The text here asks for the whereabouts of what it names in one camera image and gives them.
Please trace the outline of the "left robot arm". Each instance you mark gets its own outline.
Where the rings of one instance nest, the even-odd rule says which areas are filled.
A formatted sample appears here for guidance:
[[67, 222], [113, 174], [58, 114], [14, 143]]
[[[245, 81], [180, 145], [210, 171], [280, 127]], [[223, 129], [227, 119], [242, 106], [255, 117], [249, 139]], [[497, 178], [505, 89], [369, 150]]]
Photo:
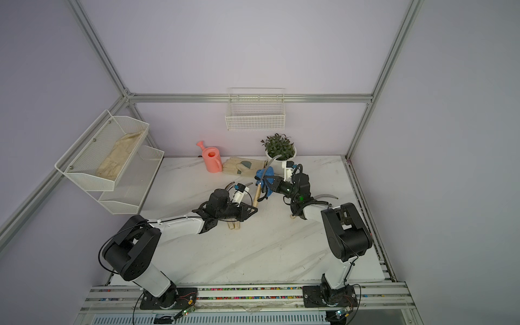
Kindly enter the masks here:
[[220, 222], [244, 222], [256, 214], [249, 186], [237, 184], [234, 195], [216, 189], [191, 214], [150, 221], [141, 215], [130, 217], [123, 227], [100, 248], [98, 263], [105, 270], [133, 282], [145, 293], [165, 300], [179, 296], [176, 285], [152, 263], [157, 246], [184, 236], [204, 234]]

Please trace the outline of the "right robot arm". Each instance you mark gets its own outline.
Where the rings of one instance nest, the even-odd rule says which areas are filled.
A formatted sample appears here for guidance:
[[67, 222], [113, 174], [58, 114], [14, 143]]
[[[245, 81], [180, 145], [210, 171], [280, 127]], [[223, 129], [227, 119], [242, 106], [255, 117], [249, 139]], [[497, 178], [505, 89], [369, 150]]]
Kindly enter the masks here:
[[322, 275], [321, 287], [332, 290], [346, 287], [356, 263], [373, 245], [372, 235], [356, 206], [344, 203], [333, 207], [328, 201], [312, 196], [310, 178], [305, 173], [298, 173], [289, 181], [276, 175], [263, 176], [261, 180], [269, 190], [290, 200], [294, 216], [322, 224], [337, 261]]

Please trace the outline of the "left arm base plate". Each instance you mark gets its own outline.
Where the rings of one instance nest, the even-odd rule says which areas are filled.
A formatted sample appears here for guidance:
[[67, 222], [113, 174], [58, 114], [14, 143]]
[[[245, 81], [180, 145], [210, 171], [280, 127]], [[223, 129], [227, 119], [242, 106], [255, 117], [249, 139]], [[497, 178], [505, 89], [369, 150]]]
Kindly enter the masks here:
[[198, 296], [197, 288], [168, 289], [161, 297], [155, 297], [144, 291], [139, 308], [141, 310], [185, 310], [194, 306]]

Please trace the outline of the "blue microfibre rag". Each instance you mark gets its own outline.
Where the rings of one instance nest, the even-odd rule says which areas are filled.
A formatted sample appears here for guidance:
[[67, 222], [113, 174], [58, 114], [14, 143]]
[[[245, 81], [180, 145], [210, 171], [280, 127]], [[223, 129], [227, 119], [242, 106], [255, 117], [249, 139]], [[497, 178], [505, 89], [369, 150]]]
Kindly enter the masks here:
[[261, 192], [257, 199], [258, 202], [266, 200], [272, 195], [273, 190], [269, 185], [273, 184], [274, 176], [274, 169], [272, 167], [257, 170], [255, 175], [256, 185], [261, 186]]

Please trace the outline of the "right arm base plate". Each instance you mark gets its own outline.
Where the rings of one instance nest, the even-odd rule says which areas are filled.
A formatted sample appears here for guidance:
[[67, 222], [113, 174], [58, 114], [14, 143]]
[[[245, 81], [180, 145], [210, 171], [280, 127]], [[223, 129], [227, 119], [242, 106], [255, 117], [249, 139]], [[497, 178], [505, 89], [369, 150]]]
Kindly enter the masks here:
[[320, 286], [304, 286], [305, 307], [357, 307], [358, 299], [352, 285], [340, 289]]

